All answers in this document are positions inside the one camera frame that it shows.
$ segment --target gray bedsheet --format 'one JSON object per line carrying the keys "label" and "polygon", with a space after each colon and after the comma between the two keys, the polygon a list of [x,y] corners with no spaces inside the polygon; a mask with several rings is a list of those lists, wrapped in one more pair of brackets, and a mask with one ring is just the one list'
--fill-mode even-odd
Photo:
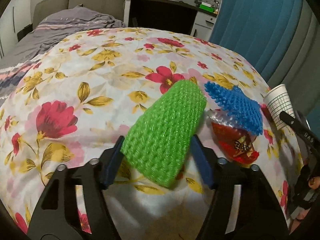
{"label": "gray bedsheet", "polygon": [[113,16],[76,6],[54,13],[25,36],[17,46],[0,61],[0,69],[16,66],[44,54],[65,37],[83,30],[119,28],[125,24]]}

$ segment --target blue foam net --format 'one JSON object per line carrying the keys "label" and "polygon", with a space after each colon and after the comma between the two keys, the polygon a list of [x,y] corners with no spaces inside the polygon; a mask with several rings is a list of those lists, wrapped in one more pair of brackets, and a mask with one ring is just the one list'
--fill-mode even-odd
{"label": "blue foam net", "polygon": [[233,115],[242,129],[252,135],[263,133],[262,115],[260,105],[248,98],[238,86],[231,90],[216,83],[207,82],[204,84],[205,91],[228,115]]}

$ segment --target screw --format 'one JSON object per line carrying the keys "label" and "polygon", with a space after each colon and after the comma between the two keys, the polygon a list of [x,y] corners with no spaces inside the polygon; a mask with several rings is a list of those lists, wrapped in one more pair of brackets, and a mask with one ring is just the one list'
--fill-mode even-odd
{"label": "screw", "polygon": [[57,168],[58,171],[63,171],[67,166],[64,164],[60,164]]}
{"label": "screw", "polygon": [[218,163],[219,163],[219,164],[227,164],[228,161],[227,161],[225,158],[219,158],[219,159],[218,159]]}
{"label": "screw", "polygon": [[250,169],[253,170],[253,171],[259,171],[259,170],[260,170],[259,166],[256,165],[256,164],[252,164],[252,165],[250,166]]}
{"label": "screw", "polygon": [[93,159],[91,159],[91,160],[89,161],[89,163],[90,163],[91,165],[95,165],[95,164],[99,163],[99,159],[98,159],[98,158],[93,158]]}

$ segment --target cup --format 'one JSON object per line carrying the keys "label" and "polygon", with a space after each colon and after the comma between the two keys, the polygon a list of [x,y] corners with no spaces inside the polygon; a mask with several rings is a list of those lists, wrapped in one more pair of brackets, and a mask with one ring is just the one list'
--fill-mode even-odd
{"label": "cup", "polygon": [[295,118],[293,107],[284,84],[278,85],[271,89],[263,99],[267,108],[276,124],[277,130],[284,128],[287,124],[280,120],[279,114],[285,111]]}

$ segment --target green foam fruit sleeve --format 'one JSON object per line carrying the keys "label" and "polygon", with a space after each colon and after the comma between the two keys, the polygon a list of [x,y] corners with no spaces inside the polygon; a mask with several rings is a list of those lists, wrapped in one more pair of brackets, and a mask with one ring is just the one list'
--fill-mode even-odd
{"label": "green foam fruit sleeve", "polygon": [[152,182],[169,187],[205,106],[206,97],[196,84],[176,82],[130,128],[121,147],[128,163]]}

